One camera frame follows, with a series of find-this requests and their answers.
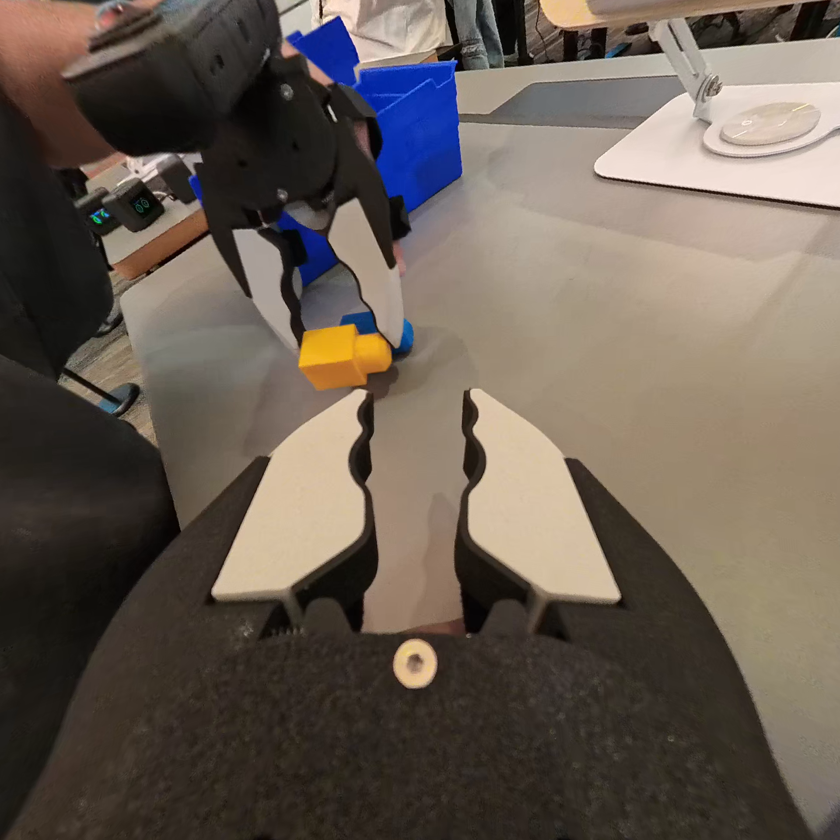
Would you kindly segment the office chair base with casters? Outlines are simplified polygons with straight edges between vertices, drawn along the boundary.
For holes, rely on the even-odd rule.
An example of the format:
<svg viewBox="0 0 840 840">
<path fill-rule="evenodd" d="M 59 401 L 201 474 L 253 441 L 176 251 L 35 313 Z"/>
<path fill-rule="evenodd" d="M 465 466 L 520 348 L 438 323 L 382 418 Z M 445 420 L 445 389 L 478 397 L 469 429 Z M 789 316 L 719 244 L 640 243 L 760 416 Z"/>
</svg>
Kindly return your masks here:
<svg viewBox="0 0 840 840">
<path fill-rule="evenodd" d="M 141 387 L 130 380 L 133 357 L 119 304 L 93 338 L 66 363 L 60 382 L 103 412 L 121 417 L 133 409 Z"/>
</svg>

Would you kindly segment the person's dark sweatshirt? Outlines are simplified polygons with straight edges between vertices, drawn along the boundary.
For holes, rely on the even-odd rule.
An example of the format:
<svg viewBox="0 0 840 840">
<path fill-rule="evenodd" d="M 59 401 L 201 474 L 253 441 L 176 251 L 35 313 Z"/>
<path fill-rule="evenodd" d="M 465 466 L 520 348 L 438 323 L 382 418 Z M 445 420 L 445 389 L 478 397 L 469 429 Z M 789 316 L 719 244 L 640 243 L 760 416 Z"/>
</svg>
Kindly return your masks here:
<svg viewBox="0 0 840 840">
<path fill-rule="evenodd" d="M 1 826 L 18 818 L 89 657 L 178 534 L 159 451 L 59 384 L 113 305 L 32 129 L 1 119 Z"/>
</svg>

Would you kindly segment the white flat base plate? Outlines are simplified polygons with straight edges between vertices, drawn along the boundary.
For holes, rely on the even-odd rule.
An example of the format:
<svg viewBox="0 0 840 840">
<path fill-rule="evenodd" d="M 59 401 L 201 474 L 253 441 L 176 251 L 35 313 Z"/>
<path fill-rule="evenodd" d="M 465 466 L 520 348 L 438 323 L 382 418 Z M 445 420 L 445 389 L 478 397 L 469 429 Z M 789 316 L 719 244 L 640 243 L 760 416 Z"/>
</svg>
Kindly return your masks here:
<svg viewBox="0 0 840 840">
<path fill-rule="evenodd" d="M 605 152 L 594 171 L 620 182 L 837 209 L 838 94 L 836 81 L 729 86 L 712 99 L 707 122 L 683 93 Z M 750 148 L 721 139 L 726 122 L 776 102 L 811 104 L 820 120 L 787 143 Z"/>
</svg>

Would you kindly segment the grey white device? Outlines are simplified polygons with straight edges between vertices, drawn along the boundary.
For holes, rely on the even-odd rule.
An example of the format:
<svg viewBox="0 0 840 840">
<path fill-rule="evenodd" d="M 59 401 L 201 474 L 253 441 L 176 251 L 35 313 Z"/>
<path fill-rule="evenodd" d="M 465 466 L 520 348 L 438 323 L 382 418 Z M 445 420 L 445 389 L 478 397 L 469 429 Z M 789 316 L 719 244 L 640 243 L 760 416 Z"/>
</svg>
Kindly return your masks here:
<svg viewBox="0 0 840 840">
<path fill-rule="evenodd" d="M 185 205 L 197 200 L 193 189 L 194 169 L 179 154 L 127 156 L 123 165 L 153 193 L 161 193 Z"/>
</svg>

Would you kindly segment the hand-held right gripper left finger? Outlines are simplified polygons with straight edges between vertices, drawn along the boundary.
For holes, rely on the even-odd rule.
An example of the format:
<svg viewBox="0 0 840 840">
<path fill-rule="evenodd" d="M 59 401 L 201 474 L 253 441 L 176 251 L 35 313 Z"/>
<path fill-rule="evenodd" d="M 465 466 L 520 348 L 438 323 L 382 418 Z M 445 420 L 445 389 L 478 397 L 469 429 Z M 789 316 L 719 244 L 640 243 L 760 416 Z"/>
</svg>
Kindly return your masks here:
<svg viewBox="0 0 840 840">
<path fill-rule="evenodd" d="M 276 603 L 300 626 L 310 604 L 336 602 L 351 627 L 378 570 L 371 476 L 374 398 L 352 390 L 283 440 L 238 527 L 210 596 Z"/>
</svg>

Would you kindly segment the person's left forearm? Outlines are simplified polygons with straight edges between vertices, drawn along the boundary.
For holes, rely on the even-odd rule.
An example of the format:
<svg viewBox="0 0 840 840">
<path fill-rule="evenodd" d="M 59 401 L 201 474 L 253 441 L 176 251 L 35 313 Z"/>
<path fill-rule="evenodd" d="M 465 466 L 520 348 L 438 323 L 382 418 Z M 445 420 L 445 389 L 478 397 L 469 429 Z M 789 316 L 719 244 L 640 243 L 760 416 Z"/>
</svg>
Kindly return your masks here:
<svg viewBox="0 0 840 840">
<path fill-rule="evenodd" d="M 2 93 L 28 122 L 41 157 L 55 167 L 104 160 L 115 150 L 83 116 L 62 71 L 88 51 L 92 5 L 1 2 Z"/>
</svg>

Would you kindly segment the person's left hand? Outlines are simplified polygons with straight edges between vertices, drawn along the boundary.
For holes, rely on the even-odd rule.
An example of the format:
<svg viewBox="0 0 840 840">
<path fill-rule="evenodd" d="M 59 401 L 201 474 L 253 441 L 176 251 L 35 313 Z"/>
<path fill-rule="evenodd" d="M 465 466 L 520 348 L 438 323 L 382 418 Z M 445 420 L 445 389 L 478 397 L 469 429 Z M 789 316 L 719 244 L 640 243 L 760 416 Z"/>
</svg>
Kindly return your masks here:
<svg viewBox="0 0 840 840">
<path fill-rule="evenodd" d="M 355 119 L 353 121 L 353 136 L 363 154 L 371 160 L 377 176 L 378 186 L 388 202 L 388 218 L 392 234 L 392 252 L 396 267 L 403 277 L 406 273 L 406 261 L 403 253 L 403 240 L 412 230 L 410 218 L 401 196 L 394 196 L 387 192 L 382 180 L 382 173 L 377 161 L 377 155 L 382 150 L 382 134 L 378 123 L 372 119 Z"/>
</svg>

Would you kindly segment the brown-edged side table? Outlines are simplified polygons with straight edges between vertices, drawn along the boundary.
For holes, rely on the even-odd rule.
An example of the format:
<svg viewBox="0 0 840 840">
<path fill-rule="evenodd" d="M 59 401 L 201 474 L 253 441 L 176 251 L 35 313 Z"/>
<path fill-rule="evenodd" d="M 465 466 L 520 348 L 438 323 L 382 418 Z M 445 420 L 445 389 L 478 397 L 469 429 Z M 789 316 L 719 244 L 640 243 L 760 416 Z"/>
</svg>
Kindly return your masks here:
<svg viewBox="0 0 840 840">
<path fill-rule="evenodd" d="M 145 174 L 145 184 L 157 195 L 163 214 L 139 232 L 117 227 L 100 237 L 101 252 L 111 270 L 124 280 L 134 280 L 164 264 L 207 232 L 207 220 L 198 199 L 182 202 L 158 172 L 160 167 Z M 90 179 L 89 193 L 102 188 L 111 191 L 135 173 L 119 154 L 90 164 L 84 170 Z"/>
</svg>

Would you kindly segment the yellow toy block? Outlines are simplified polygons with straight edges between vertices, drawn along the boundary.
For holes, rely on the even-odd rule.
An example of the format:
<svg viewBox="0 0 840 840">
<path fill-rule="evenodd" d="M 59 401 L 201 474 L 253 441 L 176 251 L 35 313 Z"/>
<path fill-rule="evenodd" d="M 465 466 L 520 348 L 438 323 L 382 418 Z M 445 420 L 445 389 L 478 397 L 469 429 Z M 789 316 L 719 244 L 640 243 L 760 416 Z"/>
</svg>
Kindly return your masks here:
<svg viewBox="0 0 840 840">
<path fill-rule="evenodd" d="M 318 391 L 366 386 L 392 362 L 387 340 L 378 332 L 360 332 L 354 323 L 302 334 L 298 368 Z"/>
</svg>

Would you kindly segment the blue plastic bin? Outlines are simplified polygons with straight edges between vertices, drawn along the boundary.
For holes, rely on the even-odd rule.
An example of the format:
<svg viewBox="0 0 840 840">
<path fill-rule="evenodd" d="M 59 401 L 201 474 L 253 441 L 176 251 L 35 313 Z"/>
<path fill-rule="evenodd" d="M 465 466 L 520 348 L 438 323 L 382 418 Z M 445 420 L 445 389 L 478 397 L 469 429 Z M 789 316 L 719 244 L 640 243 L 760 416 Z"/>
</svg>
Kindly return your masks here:
<svg viewBox="0 0 840 840">
<path fill-rule="evenodd" d="M 355 79 L 357 59 L 342 59 L 329 50 L 332 58 Z M 327 68 L 328 59 L 310 58 L 338 81 L 339 73 Z M 376 163 L 388 196 L 401 196 L 412 212 L 462 175 L 454 64 L 373 67 L 361 72 L 355 87 L 375 110 L 383 141 Z M 299 266 L 304 287 L 338 265 L 327 239 L 287 213 L 276 227 L 301 236 L 307 255 Z"/>
<path fill-rule="evenodd" d="M 341 17 L 334 17 L 307 34 L 300 31 L 286 41 L 335 82 L 353 86 L 360 63 L 358 51 Z"/>
</svg>

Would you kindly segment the denim jacket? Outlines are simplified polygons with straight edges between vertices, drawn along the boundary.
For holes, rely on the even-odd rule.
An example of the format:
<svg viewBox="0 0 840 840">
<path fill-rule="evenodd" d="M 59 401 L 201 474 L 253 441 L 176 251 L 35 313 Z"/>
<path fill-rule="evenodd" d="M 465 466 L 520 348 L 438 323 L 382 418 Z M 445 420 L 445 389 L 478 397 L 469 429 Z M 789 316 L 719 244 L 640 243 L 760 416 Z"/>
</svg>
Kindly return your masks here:
<svg viewBox="0 0 840 840">
<path fill-rule="evenodd" d="M 494 3 L 451 1 L 448 7 L 454 16 L 463 69 L 502 69 L 505 61 Z"/>
</svg>

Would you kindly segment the black device green display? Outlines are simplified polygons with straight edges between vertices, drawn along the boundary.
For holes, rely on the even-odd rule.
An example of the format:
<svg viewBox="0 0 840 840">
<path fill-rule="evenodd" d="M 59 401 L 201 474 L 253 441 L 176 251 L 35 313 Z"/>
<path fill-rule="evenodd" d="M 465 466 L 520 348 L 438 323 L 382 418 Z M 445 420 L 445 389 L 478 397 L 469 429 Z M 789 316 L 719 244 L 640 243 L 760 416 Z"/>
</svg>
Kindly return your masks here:
<svg viewBox="0 0 840 840">
<path fill-rule="evenodd" d="M 123 226 L 105 206 L 105 200 L 109 197 L 109 190 L 100 186 L 74 201 L 74 206 L 85 225 L 93 235 L 100 238 Z"/>
<path fill-rule="evenodd" d="M 107 214 L 133 234 L 149 228 L 165 212 L 161 199 L 137 177 L 116 185 L 101 204 Z"/>
</svg>

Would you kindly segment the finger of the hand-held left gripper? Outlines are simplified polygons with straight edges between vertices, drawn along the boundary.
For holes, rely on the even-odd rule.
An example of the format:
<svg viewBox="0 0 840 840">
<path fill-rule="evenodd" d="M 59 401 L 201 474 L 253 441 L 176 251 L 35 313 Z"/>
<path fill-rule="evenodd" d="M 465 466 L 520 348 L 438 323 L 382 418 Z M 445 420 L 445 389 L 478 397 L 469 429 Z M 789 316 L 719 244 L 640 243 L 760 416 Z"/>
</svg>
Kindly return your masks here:
<svg viewBox="0 0 840 840">
<path fill-rule="evenodd" d="M 404 333 L 400 270 L 393 252 L 390 256 L 383 252 L 359 198 L 338 206 L 327 240 L 339 262 L 353 275 L 378 332 L 398 350 Z"/>
<path fill-rule="evenodd" d="M 299 354 L 305 332 L 296 260 L 302 244 L 299 235 L 273 227 L 238 229 L 234 242 L 248 294 L 259 314 L 289 351 Z"/>
</svg>

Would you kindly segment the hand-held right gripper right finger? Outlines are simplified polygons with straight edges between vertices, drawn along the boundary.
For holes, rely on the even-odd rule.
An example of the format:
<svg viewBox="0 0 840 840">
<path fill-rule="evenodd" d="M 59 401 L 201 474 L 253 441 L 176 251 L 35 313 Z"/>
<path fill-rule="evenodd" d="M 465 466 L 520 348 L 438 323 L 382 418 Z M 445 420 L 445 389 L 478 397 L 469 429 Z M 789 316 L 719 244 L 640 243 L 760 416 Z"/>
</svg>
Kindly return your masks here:
<svg viewBox="0 0 840 840">
<path fill-rule="evenodd" d="M 539 630 L 560 603 L 619 606 L 620 587 L 557 444 L 480 388 L 463 394 L 466 485 L 455 572 L 467 624 L 502 602 Z"/>
</svg>

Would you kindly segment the blue toy block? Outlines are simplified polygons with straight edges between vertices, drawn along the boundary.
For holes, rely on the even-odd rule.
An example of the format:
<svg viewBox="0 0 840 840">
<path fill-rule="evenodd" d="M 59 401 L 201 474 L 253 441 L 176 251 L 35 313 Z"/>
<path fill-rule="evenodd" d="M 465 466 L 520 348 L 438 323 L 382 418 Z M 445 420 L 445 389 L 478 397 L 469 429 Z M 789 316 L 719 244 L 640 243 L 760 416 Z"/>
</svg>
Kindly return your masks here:
<svg viewBox="0 0 840 840">
<path fill-rule="evenodd" d="M 359 311 L 355 313 L 348 313 L 342 316 L 339 321 L 340 326 L 352 324 L 357 329 L 358 334 L 372 334 L 377 333 L 378 330 L 375 325 L 373 314 L 370 311 Z M 395 346 L 394 355 L 408 354 L 414 342 L 413 325 L 407 320 L 403 320 L 402 339 L 399 345 Z"/>
</svg>

